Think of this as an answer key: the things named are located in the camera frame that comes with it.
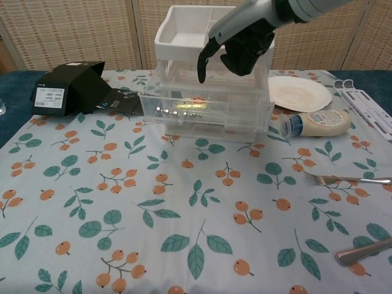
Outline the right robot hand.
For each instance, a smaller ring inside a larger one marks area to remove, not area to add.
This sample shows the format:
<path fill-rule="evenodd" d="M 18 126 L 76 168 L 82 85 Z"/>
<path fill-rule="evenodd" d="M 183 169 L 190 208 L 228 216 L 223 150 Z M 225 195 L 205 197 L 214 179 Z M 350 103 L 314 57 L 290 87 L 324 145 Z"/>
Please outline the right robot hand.
<path fill-rule="evenodd" d="M 197 62 L 200 83 L 206 79 L 206 66 L 221 47 L 225 53 L 220 60 L 238 76 L 252 72 L 255 63 L 270 47 L 279 22 L 272 1 L 244 1 L 209 29 L 208 42 Z"/>

